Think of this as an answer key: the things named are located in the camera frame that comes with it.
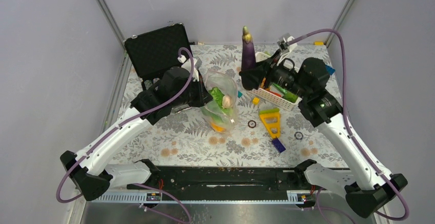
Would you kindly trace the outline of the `green cucumber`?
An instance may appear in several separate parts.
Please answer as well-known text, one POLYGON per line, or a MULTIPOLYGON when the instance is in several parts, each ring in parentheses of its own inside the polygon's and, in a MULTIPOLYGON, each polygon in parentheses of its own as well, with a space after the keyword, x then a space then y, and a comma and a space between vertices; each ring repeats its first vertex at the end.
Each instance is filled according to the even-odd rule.
POLYGON ((285 95, 288 93, 288 91, 282 87, 280 87, 278 84, 272 83, 271 84, 274 88, 276 88, 279 92, 282 93, 282 95, 285 95))

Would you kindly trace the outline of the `clear zip top bag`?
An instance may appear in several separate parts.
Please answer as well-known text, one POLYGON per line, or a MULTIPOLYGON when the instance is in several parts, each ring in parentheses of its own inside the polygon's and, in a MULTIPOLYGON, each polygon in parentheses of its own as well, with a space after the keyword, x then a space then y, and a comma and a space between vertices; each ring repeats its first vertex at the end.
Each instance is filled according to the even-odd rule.
POLYGON ((212 100, 201 107, 203 119, 214 131, 227 133, 238 122, 237 85, 230 76, 214 70, 207 71, 204 84, 212 100))

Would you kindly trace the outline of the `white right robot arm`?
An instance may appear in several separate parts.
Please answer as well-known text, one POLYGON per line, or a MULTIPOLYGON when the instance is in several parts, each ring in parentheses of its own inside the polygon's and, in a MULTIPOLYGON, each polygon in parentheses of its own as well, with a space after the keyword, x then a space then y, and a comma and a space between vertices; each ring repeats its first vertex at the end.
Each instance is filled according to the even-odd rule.
POLYGON ((351 171, 345 175, 308 159, 296 167, 297 187, 325 188, 344 198, 358 216, 367 218, 407 186, 403 174, 392 173, 371 153, 351 126, 342 104, 326 90, 330 74, 321 59, 307 58, 296 70, 268 58, 241 71, 240 77, 246 90, 277 84, 300 97, 298 107, 303 117, 333 144, 351 171))

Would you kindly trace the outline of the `yellow bell pepper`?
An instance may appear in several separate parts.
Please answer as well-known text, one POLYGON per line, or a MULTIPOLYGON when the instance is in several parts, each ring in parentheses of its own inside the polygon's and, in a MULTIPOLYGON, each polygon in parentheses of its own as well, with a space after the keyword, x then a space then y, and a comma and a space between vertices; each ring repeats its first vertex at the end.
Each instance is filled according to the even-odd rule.
POLYGON ((217 125, 214 124, 214 123, 210 123, 210 126, 211 126, 212 129, 213 129, 214 131, 216 131, 216 132, 219 132, 219 133, 225 133, 225 132, 226 132, 226 129, 225 129, 224 127, 217 126, 217 125))

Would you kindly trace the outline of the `purple eggplant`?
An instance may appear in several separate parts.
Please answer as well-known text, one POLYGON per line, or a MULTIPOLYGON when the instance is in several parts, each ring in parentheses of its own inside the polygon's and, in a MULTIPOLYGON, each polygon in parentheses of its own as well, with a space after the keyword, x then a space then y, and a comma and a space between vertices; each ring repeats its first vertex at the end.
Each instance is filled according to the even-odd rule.
POLYGON ((247 71, 255 67, 256 67, 256 58, 255 58, 253 38, 247 26, 243 26, 241 71, 247 71))

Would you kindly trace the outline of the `white plastic basket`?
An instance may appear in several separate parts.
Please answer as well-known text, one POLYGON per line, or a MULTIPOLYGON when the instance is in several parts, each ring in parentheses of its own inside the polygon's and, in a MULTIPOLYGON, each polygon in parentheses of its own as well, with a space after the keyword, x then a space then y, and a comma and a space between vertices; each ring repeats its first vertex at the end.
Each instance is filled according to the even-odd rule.
MULTIPOLYGON (((269 57, 270 57, 269 55, 267 55, 263 52, 256 52, 255 53, 255 58, 256 58, 257 63, 264 61, 269 57)), ((266 91, 266 90, 261 89, 261 88, 252 89, 249 92, 252 93, 253 95, 265 100, 265 101, 268 101, 268 102, 274 104, 278 108, 286 110, 286 111, 291 111, 302 100, 300 97, 297 97, 295 102, 291 102, 291 101, 288 101, 286 99, 283 99, 282 97, 278 97, 277 95, 272 94, 271 92, 266 91)))

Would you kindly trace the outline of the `green lettuce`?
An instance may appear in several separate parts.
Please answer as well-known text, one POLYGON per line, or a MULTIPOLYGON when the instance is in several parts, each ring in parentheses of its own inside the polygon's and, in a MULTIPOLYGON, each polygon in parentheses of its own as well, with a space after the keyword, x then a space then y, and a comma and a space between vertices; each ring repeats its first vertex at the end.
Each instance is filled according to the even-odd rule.
POLYGON ((222 98, 224 95, 227 95, 227 94, 224 94, 218 87, 213 87, 210 91, 210 95, 213 98, 213 101, 210 104, 210 108, 213 112, 215 112, 219 115, 226 115, 229 117, 235 116, 234 104, 233 104, 232 108, 229 108, 229 109, 222 108, 222 98))

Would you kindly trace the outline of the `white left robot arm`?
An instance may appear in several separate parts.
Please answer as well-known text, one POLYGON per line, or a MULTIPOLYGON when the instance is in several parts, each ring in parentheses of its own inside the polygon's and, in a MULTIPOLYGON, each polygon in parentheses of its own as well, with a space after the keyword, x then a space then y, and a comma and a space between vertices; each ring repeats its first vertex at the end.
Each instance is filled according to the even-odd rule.
POLYGON ((212 100, 197 68, 172 67, 150 88, 140 92, 124 115, 83 149, 65 151, 60 160, 69 177, 87 201, 108 189, 142 184, 152 189, 159 183, 156 167, 148 159, 131 164, 111 164, 127 143, 180 106, 202 107, 212 100))

